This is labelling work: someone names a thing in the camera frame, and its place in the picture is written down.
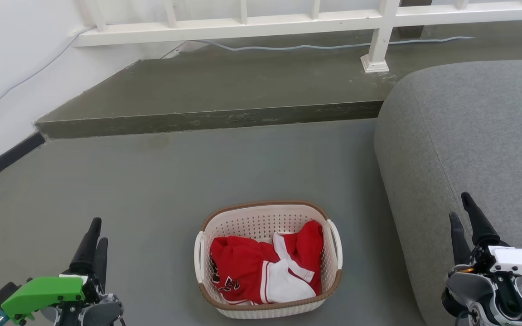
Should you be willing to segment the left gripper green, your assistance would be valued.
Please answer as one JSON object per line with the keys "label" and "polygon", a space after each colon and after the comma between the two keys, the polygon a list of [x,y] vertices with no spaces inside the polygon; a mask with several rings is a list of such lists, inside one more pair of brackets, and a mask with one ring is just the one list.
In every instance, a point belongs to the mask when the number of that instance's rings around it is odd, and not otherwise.
{"label": "left gripper green", "polygon": [[7,283],[0,290],[1,313],[24,325],[35,312],[51,309],[55,325],[83,324],[85,310],[98,305],[106,290],[108,238],[99,240],[101,227],[102,220],[95,217],[71,260],[73,274],[37,277],[24,285]]}

